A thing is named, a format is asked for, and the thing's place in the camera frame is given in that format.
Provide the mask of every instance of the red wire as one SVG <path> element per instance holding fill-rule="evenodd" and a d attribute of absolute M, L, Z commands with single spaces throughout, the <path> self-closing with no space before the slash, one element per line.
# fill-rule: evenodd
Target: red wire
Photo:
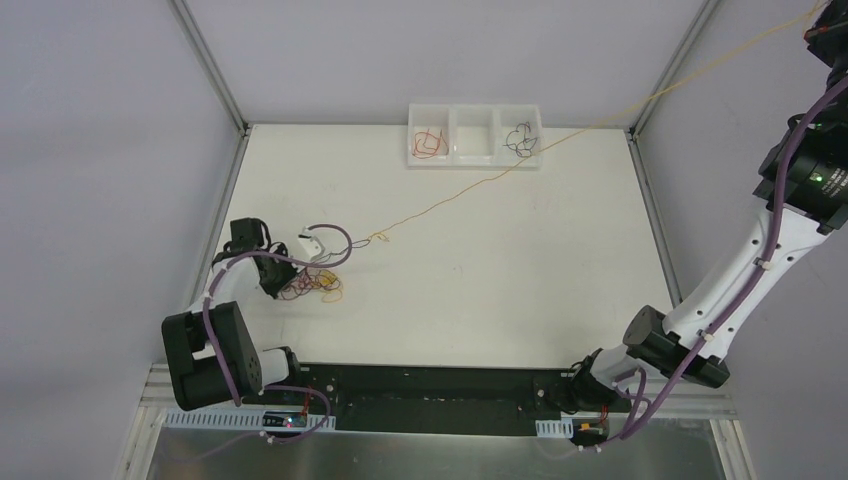
<path fill-rule="evenodd" d="M 436 140 L 436 146 L 435 147 L 431 147 L 431 146 L 427 145 L 427 141 L 430 138 L 433 138 L 433 139 Z M 439 150 L 441 150 L 441 148 L 442 148 L 442 142 L 447 144 L 447 140 L 445 140 L 444 133 L 443 133 L 442 130 L 439 130 L 439 136 L 437 137 L 437 136 L 433 135 L 432 133 L 430 133 L 430 129 L 428 128 L 426 132 L 416 133 L 415 136 L 413 137 L 413 141 L 414 141 L 415 146 L 412 149 L 412 156 L 415 157 L 415 158 L 427 159 L 427 158 L 433 158 L 436 155 L 445 155 L 447 153 L 447 152 L 439 153 Z"/>

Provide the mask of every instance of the yellow string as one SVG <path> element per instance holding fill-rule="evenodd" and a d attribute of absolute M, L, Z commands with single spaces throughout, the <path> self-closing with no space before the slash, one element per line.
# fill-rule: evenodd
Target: yellow string
<path fill-rule="evenodd" d="M 729 51 L 728 53 L 726 53 L 726 54 L 722 55 L 721 57 L 719 57 L 719 58 L 717 58 L 717 59 L 713 60 L 712 62 L 708 63 L 707 65 L 705 65 L 705 66 L 703 66 L 703 67 L 701 67 L 701 68 L 699 68 L 699 69 L 695 70 L 695 71 L 694 71 L 694 72 L 692 72 L 691 74 L 689 74 L 689 75 L 687 75 L 687 76 L 683 77 L 682 79 L 680 79 L 680 80 L 679 80 L 679 81 L 677 81 L 676 83 L 674 83 L 674 84 L 672 84 L 672 85 L 670 85 L 670 86 L 668 86 L 668 87 L 666 87 L 666 88 L 664 88 L 664 89 L 660 90 L 659 92 L 657 92 L 657 93 L 655 93 L 655 94 L 653 94 L 653 95 L 650 95 L 650 96 L 648 96 L 648 97 L 645 97 L 642 101 L 640 101 L 640 102 L 638 102 L 638 103 L 636 103 L 636 104 L 632 105 L 631 107 L 629 107 L 629 108 L 627 108 L 627 109 L 625 109 L 625 110 L 622 110 L 622 111 L 620 111 L 620 112 L 618 112 L 618 113 L 616 113 L 616 114 L 614 114 L 614 115 L 610 115 L 610 116 L 608 116 L 608 117 L 602 118 L 602 119 L 601 119 L 601 120 L 599 120 L 597 123 L 595 123 L 595 124 L 593 124 L 593 125 L 591 125 L 591 126 L 588 126 L 588 127 L 586 127 L 586 128 L 582 128 L 582 129 L 580 129 L 580 130 L 577 130 L 576 132 L 570 133 L 569 135 L 566 135 L 565 137 L 560 138 L 559 140 L 555 141 L 554 143 L 551 143 L 550 145 L 545 146 L 544 148 L 542 148 L 542 149 L 538 150 L 537 152 L 535 152 L 535 153 L 533 153 L 533 154 L 531 154 L 531 155 L 528 155 L 527 157 L 522 158 L 522 159 L 521 159 L 521 161 L 519 161 L 519 162 L 518 162 L 518 163 L 516 163 L 515 165 L 513 165 L 513 166 L 511 166 L 511 167 L 507 168 L 507 169 L 506 169 L 506 170 L 504 170 L 503 172 L 501 172 L 501 173 L 499 173 L 499 174 L 497 174 L 497 175 L 495 175 L 495 176 L 493 176 L 493 177 L 484 178 L 484 179 L 479 180 L 479 181 L 477 181 L 477 182 L 475 182 L 475 183 L 472 183 L 471 185 L 469 185 L 469 186 L 467 186 L 467 187 L 463 188 L 462 190 L 460 190 L 458 193 L 456 193 L 456 194 L 454 194 L 454 195 L 452 195 L 452 196 L 450 196 L 450 197 L 448 197 L 448 198 L 445 198 L 444 200 L 441 200 L 441 201 L 439 201 L 439 202 L 434 203 L 433 205 L 431 205 L 431 206 L 427 207 L 426 209 L 424 209 L 424 210 L 422 210 L 422 211 L 420 211 L 420 212 L 416 213 L 415 215 L 410 215 L 409 217 L 406 217 L 406 218 L 404 218 L 403 220 L 401 220 L 401 221 L 399 221 L 399 222 L 395 222 L 395 223 L 393 223 L 393 224 L 389 225 L 388 227 L 386 227 L 386 228 L 384 228 L 384 229 L 382 229 L 382 230 L 378 230 L 378 231 L 376 231 L 376 232 L 372 233 L 371 235 L 369 235 L 369 236 L 368 236 L 368 237 L 366 237 L 366 238 L 367 238 L 368 240 L 372 240 L 372 239 L 375 239 L 375 238 L 376 238 L 376 239 L 378 239 L 378 240 L 382 240 L 382 241 L 384 241 L 384 242 L 389 241 L 389 237 L 386 235 L 386 232 L 388 232 L 389 230 L 391 230 L 391 229 L 393 229 L 393 228 L 395 228 L 395 227 L 397 227 L 397 226 L 399 226 L 399 225 L 403 225 L 404 223 L 406 223 L 406 222 L 408 222 L 408 221 L 410 221 L 410 220 L 414 220 L 414 219 L 416 219 L 416 218 L 418 218 L 418 217 L 421 217 L 421 216 L 423 216 L 423 215 L 426 215 L 426 214 L 430 213 L 433 209 L 435 209 L 435 208 L 437 208 L 437 207 L 439 207 L 439 206 L 441 206 L 441 205 L 444 205 L 444 204 L 446 204 L 446 203 L 448 203 L 448 202 L 452 202 L 452 201 L 456 200 L 457 198 L 461 197 L 462 195 L 464 195 L 466 192 L 468 192 L 469 190 L 471 190 L 471 189 L 473 189 L 473 188 L 476 188 L 476 187 L 478 187 L 478 186 L 480 186 L 480 185 L 482 185 L 482 184 L 484 184 L 484 183 L 487 183 L 487 182 L 494 182 L 495 180 L 500 179 L 501 177 L 503 177 L 503 176 L 504 176 L 504 175 L 506 175 L 507 173 L 509 173 L 509 172 L 511 172 L 511 171 L 513 171 L 513 170 L 515 170 L 516 168 L 518 168 L 519 166 L 521 166 L 521 164 L 522 164 L 522 163 L 524 163 L 524 162 L 526 162 L 528 159 L 533 158 L 534 156 L 539 155 L 539 154 L 541 154 L 542 152 L 544 152 L 544 151 L 546 151 L 546 150 L 549 150 L 549 149 L 551 149 L 551 148 L 553 148 L 553 147 L 555 147 L 555 146 L 559 145 L 560 143 L 563 143 L 563 142 L 565 142 L 565 141 L 567 141 L 567 140 L 571 140 L 572 138 L 576 137 L 577 135 L 580 135 L 580 134 L 582 134 L 582 133 L 588 132 L 589 130 L 595 130 L 595 129 L 597 129 L 597 128 L 604 127 L 604 126 L 608 125 L 610 122 L 612 122 L 613 120 L 615 120 L 615 119 L 617 119 L 617 118 L 620 118 L 620 117 L 623 117 L 623 116 L 625 116 L 625 115 L 628 115 L 628 114 L 630 114 L 630 113 L 635 112 L 636 110 L 638 110 L 638 109 L 642 108 L 645 104 L 647 104 L 647 103 L 648 103 L 648 102 L 650 102 L 651 100 L 654 100 L 655 98 L 661 97 L 661 96 L 665 95 L 666 93 L 671 92 L 672 90 L 676 90 L 676 89 L 678 89 L 678 88 L 682 87 L 683 85 L 686 85 L 687 83 L 691 82 L 691 81 L 692 81 L 692 80 L 694 80 L 695 78 L 700 77 L 701 75 L 703 75 L 703 74 L 707 73 L 708 71 L 712 70 L 713 68 L 715 68 L 715 67 L 717 67 L 717 66 L 719 66 L 719 65 L 721 65 L 721 64 L 723 64 L 723 63 L 725 63 L 725 62 L 727 62 L 728 60 L 732 59 L 733 57 L 735 57 L 735 56 L 739 55 L 740 53 L 742 53 L 743 51 L 747 50 L 748 48 L 751 48 L 752 46 L 754 46 L 755 44 L 757 44 L 758 42 L 760 42 L 762 39 L 764 39 L 764 38 L 766 38 L 766 37 L 768 37 L 768 36 L 770 36 L 770 35 L 773 35 L 773 34 L 775 34 L 775 33 L 779 32 L 779 31 L 781 31 L 781 30 L 785 30 L 785 29 L 787 29 L 787 28 L 790 28 L 790 27 L 792 27 L 793 25 L 795 25 L 795 24 L 797 24 L 797 23 L 800 23 L 800 22 L 803 22 L 803 21 L 805 21 L 805 20 L 806 20 L 806 21 L 809 21 L 809 20 L 810 20 L 810 19 L 811 19 L 811 18 L 812 18 L 815 14 L 816 14 L 816 12 L 817 12 L 818 10 L 820 10 L 820 9 L 824 6 L 824 5 L 820 5 L 821 1 L 822 1 L 822 0 L 816 0 L 816 4 L 813 6 L 813 8 L 812 8 L 810 11 L 805 12 L 804 14 L 802 14 L 802 15 L 798 16 L 797 18 L 795 18 L 795 19 L 793 19 L 793 20 L 790 20 L 790 21 L 788 21 L 788 22 L 786 22 L 786 23 L 784 23 L 784 24 L 782 24 L 782 25 L 778 25 L 778 26 L 776 26 L 776 27 L 772 27 L 772 28 L 770 28 L 770 29 L 766 30 L 765 32 L 760 33 L 759 35 L 757 35 L 757 36 L 755 36 L 754 38 L 752 38 L 752 39 L 748 40 L 747 42 L 743 43 L 742 45 L 740 45 L 740 46 L 738 46 L 738 47 L 734 48 L 733 50 L 731 50 L 731 51 Z"/>

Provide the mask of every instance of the white wall panel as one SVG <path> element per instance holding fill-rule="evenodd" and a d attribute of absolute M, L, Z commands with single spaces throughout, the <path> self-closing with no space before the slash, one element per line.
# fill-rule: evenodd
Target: white wall panel
<path fill-rule="evenodd" d="M 701 2 L 189 3 L 250 121 L 403 124 L 440 100 L 537 103 L 574 126 L 650 94 Z"/>
<path fill-rule="evenodd" d="M 0 5 L 0 478 L 110 478 L 237 135 L 164 0 Z"/>

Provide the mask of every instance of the small white object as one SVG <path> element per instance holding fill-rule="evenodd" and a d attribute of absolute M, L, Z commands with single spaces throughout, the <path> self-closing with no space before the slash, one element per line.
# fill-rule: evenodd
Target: small white object
<path fill-rule="evenodd" d="M 289 377 L 289 362 L 282 348 L 259 352 L 259 368 L 262 370 L 262 385 L 282 382 Z"/>
<path fill-rule="evenodd" d="M 537 105 L 409 105 L 410 167 L 538 169 L 543 147 Z"/>
<path fill-rule="evenodd" d="M 310 262 L 324 255 L 324 244 L 321 243 L 321 240 L 318 240 L 318 237 L 308 227 L 303 227 L 300 235 L 297 236 L 297 241 L 300 243 L 303 251 L 309 256 Z"/>

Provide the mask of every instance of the white connector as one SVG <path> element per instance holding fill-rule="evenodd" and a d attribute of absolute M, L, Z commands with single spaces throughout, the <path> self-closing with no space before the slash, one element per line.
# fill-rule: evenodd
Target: white connector
<path fill-rule="evenodd" d="M 297 236 L 297 241 L 309 256 L 310 262 L 324 255 L 324 244 L 321 243 L 321 240 L 318 240 L 309 228 L 303 227 L 300 235 Z"/>

